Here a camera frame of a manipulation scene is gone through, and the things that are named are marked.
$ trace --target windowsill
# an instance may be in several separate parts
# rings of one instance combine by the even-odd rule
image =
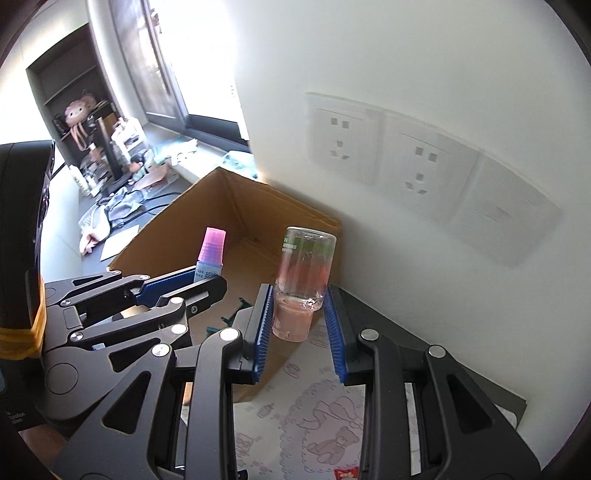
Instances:
[[[219,167],[225,154],[226,152],[215,147],[199,143],[197,152],[173,165],[173,169],[187,181],[195,183],[214,168]]]
[[[144,125],[144,132],[152,145],[157,145],[173,138],[185,138],[192,140],[168,128],[155,124]],[[221,162],[225,151],[210,145],[198,142],[197,152],[185,160],[181,160],[173,169],[190,183],[195,183],[216,168]]]

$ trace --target window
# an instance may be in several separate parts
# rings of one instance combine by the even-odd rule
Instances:
[[[224,150],[249,151],[222,0],[111,0],[148,119]]]

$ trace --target yellow tape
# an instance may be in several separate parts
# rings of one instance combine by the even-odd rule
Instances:
[[[40,355],[47,323],[45,284],[42,278],[39,285],[39,309],[33,326],[29,329],[0,328],[0,358],[23,360],[29,356]]]

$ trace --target stuffed toy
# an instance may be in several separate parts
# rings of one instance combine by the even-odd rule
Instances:
[[[70,132],[72,133],[72,138],[76,142],[76,145],[78,145],[80,151],[88,149],[88,144],[86,142],[88,133],[84,130],[82,122],[86,120],[95,107],[96,99],[90,93],[87,93],[79,100],[75,100],[68,105],[68,108],[66,108],[66,111],[64,112],[66,123],[68,127],[70,127]]]

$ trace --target red snack packet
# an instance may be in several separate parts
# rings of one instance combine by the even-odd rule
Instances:
[[[349,480],[349,479],[356,479],[359,477],[359,467],[353,468],[335,468],[335,478],[336,480]]]

